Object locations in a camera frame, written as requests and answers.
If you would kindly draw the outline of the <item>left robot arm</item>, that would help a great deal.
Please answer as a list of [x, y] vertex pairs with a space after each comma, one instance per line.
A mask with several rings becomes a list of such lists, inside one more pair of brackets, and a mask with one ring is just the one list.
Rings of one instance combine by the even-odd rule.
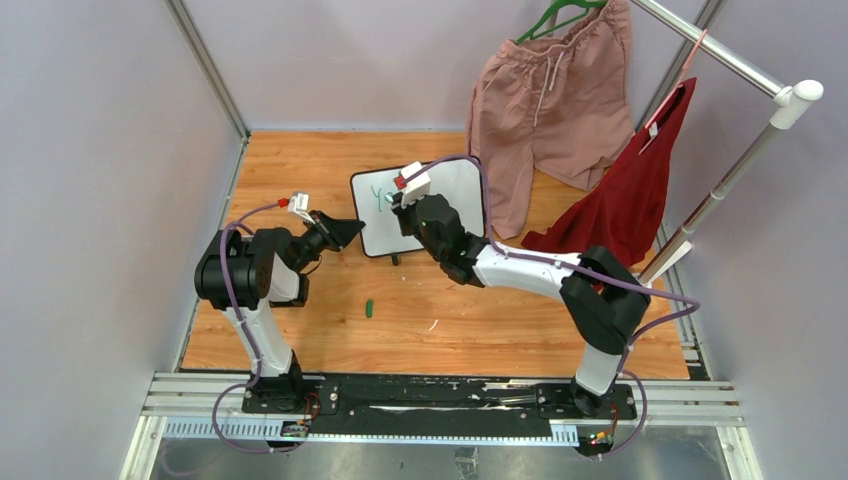
[[277, 308], [302, 307], [309, 293], [307, 267], [326, 251], [340, 252], [364, 230], [357, 219], [309, 212], [306, 230], [284, 227], [241, 235], [238, 223], [212, 238], [194, 274], [198, 297], [224, 314], [236, 329], [251, 362], [244, 388], [248, 413], [304, 413], [319, 410], [320, 396], [305, 380], [293, 348], [274, 317]]

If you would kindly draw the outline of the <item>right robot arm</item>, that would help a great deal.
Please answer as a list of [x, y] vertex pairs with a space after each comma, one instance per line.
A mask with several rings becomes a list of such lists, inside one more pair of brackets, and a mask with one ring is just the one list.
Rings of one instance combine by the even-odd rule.
[[560, 301], [585, 342], [571, 381], [572, 406], [585, 418], [609, 407], [621, 361], [650, 304], [646, 289], [609, 250], [591, 246], [581, 254], [544, 254], [508, 248], [467, 231], [441, 194], [409, 204], [401, 193], [386, 198], [402, 235], [418, 240], [455, 283]]

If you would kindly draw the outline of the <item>small black-framed whiteboard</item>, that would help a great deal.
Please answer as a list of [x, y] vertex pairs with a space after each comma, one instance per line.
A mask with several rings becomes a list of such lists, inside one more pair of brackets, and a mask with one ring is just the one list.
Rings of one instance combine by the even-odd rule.
[[[350, 179], [357, 218], [365, 223], [360, 233], [362, 250], [369, 258], [420, 251], [423, 246], [412, 236], [401, 234], [388, 196], [397, 192], [394, 178], [399, 166], [361, 171]], [[429, 171], [430, 193], [441, 194], [457, 210], [465, 229], [485, 234], [483, 189], [478, 169], [468, 161], [446, 161]]]

